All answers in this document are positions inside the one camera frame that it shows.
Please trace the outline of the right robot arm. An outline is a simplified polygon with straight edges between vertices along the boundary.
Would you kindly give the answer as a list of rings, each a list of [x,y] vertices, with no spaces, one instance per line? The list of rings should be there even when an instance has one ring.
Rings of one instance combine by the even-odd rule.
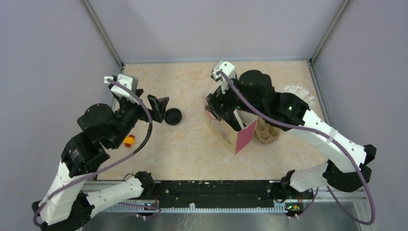
[[[219,86],[205,96],[206,109],[217,119],[239,128],[234,111],[262,118],[267,124],[295,135],[327,157],[326,162],[303,170],[291,170],[281,180],[282,192],[295,198],[311,188],[332,187],[343,192],[367,188],[376,148],[352,142],[324,122],[299,96],[278,92],[271,77],[259,70],[236,75],[212,72]]]

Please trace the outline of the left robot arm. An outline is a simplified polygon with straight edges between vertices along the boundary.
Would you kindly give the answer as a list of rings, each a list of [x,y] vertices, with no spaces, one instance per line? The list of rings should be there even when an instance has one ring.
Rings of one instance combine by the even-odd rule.
[[[71,138],[61,154],[57,175],[45,198],[34,202],[35,217],[43,222],[43,231],[75,231],[96,214],[122,201],[154,193],[154,180],[146,171],[137,172],[128,180],[95,192],[84,193],[82,177],[92,178],[102,163],[109,159],[107,149],[117,149],[140,120],[148,122],[164,119],[168,97],[147,96],[148,112],[136,104],[120,99],[119,109],[113,111],[104,103],[89,107],[77,123],[81,132]]]

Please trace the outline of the pink paper bag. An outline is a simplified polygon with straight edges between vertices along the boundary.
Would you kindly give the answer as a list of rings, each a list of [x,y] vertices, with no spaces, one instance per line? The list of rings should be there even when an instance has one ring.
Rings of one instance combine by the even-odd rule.
[[[252,141],[258,116],[227,107],[215,97],[212,93],[202,96],[205,123],[233,154],[237,154]]]

